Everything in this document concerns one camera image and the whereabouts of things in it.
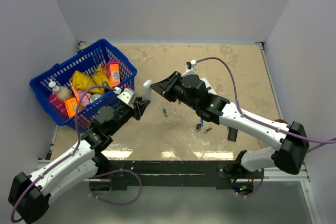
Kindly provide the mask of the white remote control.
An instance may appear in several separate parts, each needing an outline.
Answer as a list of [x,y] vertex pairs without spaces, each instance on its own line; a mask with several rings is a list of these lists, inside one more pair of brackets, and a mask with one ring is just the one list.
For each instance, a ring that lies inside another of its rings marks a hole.
[[152,89],[150,88],[151,84],[152,84],[151,79],[145,81],[143,84],[143,93],[142,93],[143,101],[151,99],[151,91],[152,91]]

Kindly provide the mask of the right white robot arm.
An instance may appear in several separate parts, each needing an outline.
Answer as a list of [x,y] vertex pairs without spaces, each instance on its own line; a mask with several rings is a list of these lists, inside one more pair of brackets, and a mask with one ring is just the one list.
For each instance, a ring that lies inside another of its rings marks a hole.
[[219,96],[206,78],[196,74],[182,76],[176,71],[150,87],[170,102],[186,104],[206,122],[234,128],[268,144],[268,148],[240,153],[240,162],[234,165],[237,177],[246,178],[270,167],[292,175],[300,172],[309,148],[302,124],[294,121],[288,125],[239,110],[234,102]]

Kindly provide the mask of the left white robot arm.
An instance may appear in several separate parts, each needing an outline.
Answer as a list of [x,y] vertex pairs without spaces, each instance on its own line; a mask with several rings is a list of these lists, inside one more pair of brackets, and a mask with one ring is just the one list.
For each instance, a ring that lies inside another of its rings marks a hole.
[[114,109],[103,106],[93,119],[91,127],[70,149],[46,166],[30,173],[21,172],[13,178],[8,201],[13,206],[11,222],[20,220],[34,223],[49,209],[60,195],[84,179],[108,174],[107,158],[102,154],[115,134],[131,118],[139,120],[150,100],[137,97],[130,103],[122,102]]

